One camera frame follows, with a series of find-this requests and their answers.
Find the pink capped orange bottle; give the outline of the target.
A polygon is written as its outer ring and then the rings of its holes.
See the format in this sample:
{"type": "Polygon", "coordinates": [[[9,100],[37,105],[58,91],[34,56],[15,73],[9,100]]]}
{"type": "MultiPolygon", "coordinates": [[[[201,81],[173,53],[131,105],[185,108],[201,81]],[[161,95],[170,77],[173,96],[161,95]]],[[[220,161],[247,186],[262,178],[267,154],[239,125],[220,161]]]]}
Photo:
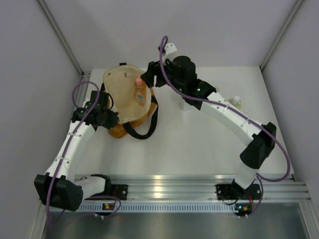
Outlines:
{"type": "Polygon", "coordinates": [[[146,84],[141,78],[135,81],[135,99],[140,106],[146,104],[146,84]]]}

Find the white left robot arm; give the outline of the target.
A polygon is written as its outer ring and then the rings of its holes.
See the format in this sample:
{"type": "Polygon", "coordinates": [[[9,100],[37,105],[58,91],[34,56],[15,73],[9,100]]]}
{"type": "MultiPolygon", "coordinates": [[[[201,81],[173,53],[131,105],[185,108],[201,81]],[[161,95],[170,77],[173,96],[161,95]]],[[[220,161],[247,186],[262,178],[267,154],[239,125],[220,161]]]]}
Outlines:
{"type": "Polygon", "coordinates": [[[111,129],[117,124],[118,114],[111,110],[113,105],[108,93],[92,91],[85,106],[73,112],[69,132],[58,155],[45,174],[37,175],[34,180],[42,204],[74,212],[85,199],[107,199],[112,195],[110,177],[92,174],[80,182],[75,180],[75,174],[97,128],[111,129]]]}

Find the white bottle dark cap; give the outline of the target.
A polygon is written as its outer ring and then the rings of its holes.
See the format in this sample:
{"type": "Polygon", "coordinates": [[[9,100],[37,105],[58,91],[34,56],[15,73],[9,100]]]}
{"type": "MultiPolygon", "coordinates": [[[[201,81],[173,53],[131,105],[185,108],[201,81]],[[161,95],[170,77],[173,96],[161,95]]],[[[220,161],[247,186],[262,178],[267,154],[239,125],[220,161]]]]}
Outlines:
{"type": "Polygon", "coordinates": [[[181,108],[183,111],[189,111],[189,110],[191,110],[192,106],[191,106],[190,104],[188,104],[188,103],[184,100],[184,98],[180,98],[180,99],[178,100],[178,102],[179,102],[180,108],[181,108]]]}

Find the tan canvas bag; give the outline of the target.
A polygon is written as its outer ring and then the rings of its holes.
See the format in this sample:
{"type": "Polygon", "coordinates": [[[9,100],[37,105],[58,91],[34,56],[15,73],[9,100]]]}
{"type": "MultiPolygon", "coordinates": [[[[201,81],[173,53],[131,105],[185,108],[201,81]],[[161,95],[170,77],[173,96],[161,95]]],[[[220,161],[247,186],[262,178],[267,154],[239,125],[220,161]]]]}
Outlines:
{"type": "Polygon", "coordinates": [[[141,69],[123,63],[110,68],[103,75],[103,92],[114,101],[112,111],[118,112],[119,121],[108,133],[115,138],[129,134],[144,140],[154,133],[158,122],[159,106],[154,91],[146,85],[146,104],[140,106],[135,99],[135,81],[144,73],[141,69]]]}

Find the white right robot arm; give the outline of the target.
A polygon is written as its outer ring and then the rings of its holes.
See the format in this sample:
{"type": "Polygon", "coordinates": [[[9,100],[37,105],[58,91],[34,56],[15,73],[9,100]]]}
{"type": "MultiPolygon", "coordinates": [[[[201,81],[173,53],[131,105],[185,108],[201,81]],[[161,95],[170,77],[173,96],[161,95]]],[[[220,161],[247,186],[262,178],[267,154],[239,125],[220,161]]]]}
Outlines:
{"type": "Polygon", "coordinates": [[[271,122],[250,121],[215,87],[198,78],[196,65],[187,56],[178,56],[172,61],[152,61],[141,79],[151,88],[169,85],[186,104],[215,118],[243,142],[246,148],[240,154],[240,168],[230,191],[238,198],[249,194],[260,167],[275,147],[276,126],[271,122]]]}

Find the yellow-green pump bottle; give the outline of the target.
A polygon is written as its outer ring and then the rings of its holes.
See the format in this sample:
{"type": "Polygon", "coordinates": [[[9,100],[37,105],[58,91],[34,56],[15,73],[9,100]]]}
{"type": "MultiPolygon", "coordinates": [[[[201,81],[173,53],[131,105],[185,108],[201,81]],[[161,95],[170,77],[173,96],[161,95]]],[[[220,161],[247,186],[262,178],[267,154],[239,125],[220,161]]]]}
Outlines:
{"type": "Polygon", "coordinates": [[[231,107],[241,110],[242,104],[241,104],[241,99],[239,96],[234,96],[228,99],[227,102],[229,103],[231,107]]]}

